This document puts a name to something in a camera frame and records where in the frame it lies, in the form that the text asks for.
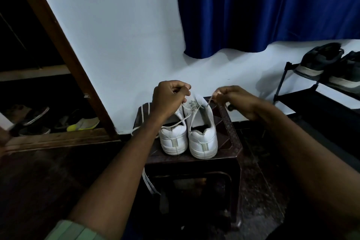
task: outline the shoelace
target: shoelace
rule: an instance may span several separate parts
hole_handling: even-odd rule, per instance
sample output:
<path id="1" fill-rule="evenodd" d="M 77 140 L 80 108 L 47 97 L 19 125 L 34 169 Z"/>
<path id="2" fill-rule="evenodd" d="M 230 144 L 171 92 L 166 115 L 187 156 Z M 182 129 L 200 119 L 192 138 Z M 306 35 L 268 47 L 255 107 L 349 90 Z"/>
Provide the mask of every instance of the shoelace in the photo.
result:
<path id="1" fill-rule="evenodd" d="M 212 100 L 212 96 L 210 97 L 210 100 L 209 102 L 207 103 L 207 106 L 209 106 L 210 104 L 210 101 Z M 184 104 L 182 104 L 182 107 L 187 109 L 187 110 L 190 110 L 192 111 L 189 115 L 187 115 L 184 119 L 180 120 L 179 122 L 177 122 L 176 124 L 172 125 L 172 126 L 162 126 L 161 128 L 173 128 L 175 126 L 177 126 L 178 124 L 182 123 L 184 120 L 186 120 L 187 118 L 189 118 L 194 112 L 197 112 L 200 108 L 204 108 L 202 105 L 199 104 L 199 102 L 196 100 L 194 101 L 190 101 L 189 102 L 189 106 L 190 108 L 187 108 L 184 106 Z M 150 115 L 150 103 L 148 102 L 148 115 Z M 143 106 L 141 106 L 141 118 L 142 118 L 142 123 L 144 123 L 144 108 Z M 141 126 L 138 126 L 138 127 L 135 127 L 133 129 L 133 131 L 131 132 L 131 135 L 133 136 L 133 132 L 137 129 L 139 129 Z M 149 192 L 153 195 L 153 194 L 159 194 L 161 195 L 155 188 L 155 186 L 151 183 L 149 177 L 146 175 L 146 172 L 145 172 L 145 167 L 144 169 L 142 170 L 142 179 L 144 180 L 145 182 L 145 185 L 146 187 L 148 188 Z"/>

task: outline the wooden stool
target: wooden stool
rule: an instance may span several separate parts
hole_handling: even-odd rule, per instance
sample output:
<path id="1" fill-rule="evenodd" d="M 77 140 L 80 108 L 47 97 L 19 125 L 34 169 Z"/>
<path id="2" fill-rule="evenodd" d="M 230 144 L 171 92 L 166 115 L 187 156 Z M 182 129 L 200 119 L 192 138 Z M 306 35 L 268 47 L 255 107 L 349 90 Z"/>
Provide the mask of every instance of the wooden stool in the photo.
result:
<path id="1" fill-rule="evenodd" d="M 239 227 L 241 214 L 238 211 L 240 196 L 239 188 L 241 181 L 241 162 L 243 160 L 243 147 L 231 123 L 230 117 L 224 106 L 218 106 L 210 102 L 214 114 L 214 122 L 217 131 L 218 152 L 209 160 L 194 158 L 190 150 L 186 150 L 178 156 L 170 156 L 164 153 L 160 140 L 155 139 L 148 160 L 145 165 L 146 174 L 151 178 L 167 177 L 172 179 L 200 178 L 209 174 L 225 175 L 225 195 L 228 197 L 227 210 L 230 212 L 231 226 Z M 144 119 L 148 117 L 149 106 L 143 106 Z M 137 112 L 134 128 L 141 126 L 141 107 Z"/>

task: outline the floor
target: floor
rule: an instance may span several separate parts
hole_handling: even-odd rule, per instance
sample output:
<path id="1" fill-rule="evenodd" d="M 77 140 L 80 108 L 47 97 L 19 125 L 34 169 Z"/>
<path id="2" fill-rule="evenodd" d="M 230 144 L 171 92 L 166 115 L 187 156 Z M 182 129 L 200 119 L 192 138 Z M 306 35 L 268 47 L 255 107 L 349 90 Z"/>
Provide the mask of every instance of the floor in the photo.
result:
<path id="1" fill-rule="evenodd" d="M 265 239 L 283 222 L 297 188 L 262 127 L 251 122 L 234 126 L 246 157 L 241 186 L 243 223 L 240 230 L 230 232 L 207 224 L 191 239 Z M 44 239 L 58 220 L 66 218 L 122 146 L 122 142 L 109 142 L 3 156 L 0 239 Z"/>

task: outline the curtain fold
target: curtain fold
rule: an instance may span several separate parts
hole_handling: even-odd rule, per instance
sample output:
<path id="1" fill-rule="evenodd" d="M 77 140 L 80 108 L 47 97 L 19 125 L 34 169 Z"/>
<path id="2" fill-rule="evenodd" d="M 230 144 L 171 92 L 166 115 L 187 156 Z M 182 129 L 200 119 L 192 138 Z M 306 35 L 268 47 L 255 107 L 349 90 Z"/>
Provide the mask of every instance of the curtain fold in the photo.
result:
<path id="1" fill-rule="evenodd" d="M 360 38 L 360 0 L 178 0 L 185 54 L 260 52 L 275 41 Z"/>

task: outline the right hand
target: right hand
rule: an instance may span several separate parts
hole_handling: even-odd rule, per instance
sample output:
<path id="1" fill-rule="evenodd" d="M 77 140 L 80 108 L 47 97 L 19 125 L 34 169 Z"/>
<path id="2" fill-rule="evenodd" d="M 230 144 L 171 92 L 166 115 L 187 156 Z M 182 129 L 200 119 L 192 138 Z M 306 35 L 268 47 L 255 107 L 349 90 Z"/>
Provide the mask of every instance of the right hand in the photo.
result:
<path id="1" fill-rule="evenodd" d="M 238 85 L 219 87 L 212 94 L 212 98 L 218 104 L 230 102 L 235 108 L 249 120 L 258 120 L 257 113 L 259 105 L 267 104 L 266 101 L 250 94 Z"/>

